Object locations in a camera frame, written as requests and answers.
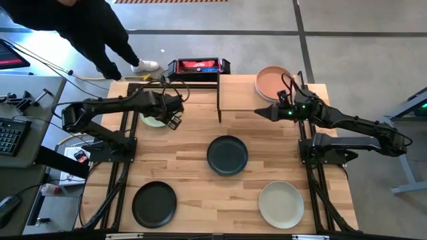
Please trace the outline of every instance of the black plate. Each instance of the black plate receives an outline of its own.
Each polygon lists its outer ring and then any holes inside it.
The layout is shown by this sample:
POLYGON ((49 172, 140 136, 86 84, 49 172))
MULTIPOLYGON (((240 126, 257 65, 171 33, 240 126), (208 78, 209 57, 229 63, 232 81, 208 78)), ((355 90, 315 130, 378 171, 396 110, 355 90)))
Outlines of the black plate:
POLYGON ((241 172, 248 163, 248 149, 233 136, 221 136, 207 148, 209 166, 221 176, 232 176, 241 172))
POLYGON ((173 189, 164 182, 152 181, 142 186, 135 194, 132 213, 142 227, 155 229, 172 220, 176 205, 173 189))

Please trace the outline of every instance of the wooden table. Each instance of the wooden table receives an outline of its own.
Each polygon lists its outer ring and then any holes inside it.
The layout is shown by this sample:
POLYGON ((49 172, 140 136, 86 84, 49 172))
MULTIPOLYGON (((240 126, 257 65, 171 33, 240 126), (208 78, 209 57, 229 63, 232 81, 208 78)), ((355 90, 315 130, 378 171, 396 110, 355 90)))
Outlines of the wooden table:
MULTIPOLYGON (((222 113, 222 123, 218 123, 216 90, 213 89, 191 90, 191 97, 184 103, 182 124, 176 131, 151 128, 139 120, 136 133, 138 148, 127 181, 120 231, 316 232, 306 169, 300 163, 297 148, 300 138, 298 125, 291 121, 272 123, 249 111, 269 105, 263 99, 256 99, 258 95, 252 94, 249 97, 245 94, 245 91, 254 92, 253 84, 253 75, 229 75, 221 78, 220 105, 222 110, 226 110, 222 113), (250 160, 239 175, 220 177, 207 164, 207 147, 221 135, 238 137, 249 150, 250 160), (150 181, 164 181, 171 185, 178 200, 173 220, 159 229, 141 227, 131 212, 136 191, 150 181), (304 199, 304 216, 291 229, 276 229, 265 222, 260 214, 260 191, 272 181, 291 183, 304 199)), ((109 97, 126 95, 127 85, 128 83, 112 83, 109 97)), ((309 84, 308 87, 325 102, 329 102, 325 85, 309 84)), ((121 116, 122 113, 104 115, 102 125, 113 131, 118 130, 121 116)), ((318 131, 336 135, 333 130, 318 131)), ((89 220, 104 200, 110 171, 111 163, 102 163, 91 174, 83 195, 81 214, 84 222, 89 220)), ((332 203, 344 219, 357 229, 352 197, 344 172, 337 166, 325 165, 325 174, 332 203)), ((115 202, 111 209, 110 224, 115 202)), ((324 208, 321 206, 320 210, 322 223, 326 226, 324 208)))

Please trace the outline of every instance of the concrete floor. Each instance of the concrete floor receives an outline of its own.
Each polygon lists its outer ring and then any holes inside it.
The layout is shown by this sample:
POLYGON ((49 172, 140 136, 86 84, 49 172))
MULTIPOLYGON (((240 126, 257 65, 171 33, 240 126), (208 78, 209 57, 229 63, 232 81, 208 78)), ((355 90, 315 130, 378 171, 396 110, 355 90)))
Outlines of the concrete floor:
MULTIPOLYGON (((299 0, 306 31, 427 32, 424 0, 299 0)), ((268 30, 297 31, 291 0, 230 0, 225 3, 175 3, 114 5, 126 29, 158 30, 268 30)), ((16 28, 0 15, 0 28, 16 28)), ((164 68, 181 57, 224 57, 232 73, 256 74, 268 65, 305 72, 300 39, 274 34, 254 35, 130 35, 129 42, 144 59, 164 68)), ((80 75, 100 77, 95 67, 54 33, 6 33, 44 58, 80 75)), ((426 86, 425 37, 307 37, 308 53, 316 83, 326 83, 333 106, 344 113, 375 120, 397 108, 411 94, 426 86)), ((107 49, 124 75, 129 65, 107 49)), ((38 75, 54 75, 42 64, 32 63, 38 75)), ((105 90, 70 78, 93 94, 105 90)), ((110 81, 97 81, 109 87, 110 81)), ((67 84, 61 101, 85 95, 67 84)), ((427 128, 419 123, 399 124, 413 137, 408 160, 417 180, 427 180, 427 159, 421 152, 427 128)), ((338 131, 341 136, 353 135, 338 131)), ((53 148, 67 134, 50 127, 44 146, 53 148)), ((366 233, 426 238, 427 191, 393 196, 390 187, 406 183, 398 159, 361 152, 348 165, 350 189, 360 229, 366 233)), ((28 227, 25 233, 70 230, 77 199, 47 199, 40 214, 53 222, 28 227)))

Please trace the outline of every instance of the white sneaker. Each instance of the white sneaker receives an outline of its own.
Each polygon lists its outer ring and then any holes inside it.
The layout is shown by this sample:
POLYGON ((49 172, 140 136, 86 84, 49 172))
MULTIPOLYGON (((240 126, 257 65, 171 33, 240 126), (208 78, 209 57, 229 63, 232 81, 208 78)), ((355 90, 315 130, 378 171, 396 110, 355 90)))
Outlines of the white sneaker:
POLYGON ((131 69, 134 73, 139 73, 142 71, 155 71, 160 68, 159 63, 156 63, 155 61, 144 61, 139 60, 138 67, 134 67, 131 65, 131 69))

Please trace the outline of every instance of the black keyboard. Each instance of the black keyboard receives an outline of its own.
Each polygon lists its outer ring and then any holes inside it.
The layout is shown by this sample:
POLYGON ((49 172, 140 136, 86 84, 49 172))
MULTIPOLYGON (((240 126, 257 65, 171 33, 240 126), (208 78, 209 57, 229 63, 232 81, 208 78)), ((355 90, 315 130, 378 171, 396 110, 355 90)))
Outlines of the black keyboard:
POLYGON ((30 121, 0 117, 0 155, 16 156, 30 125, 30 121))

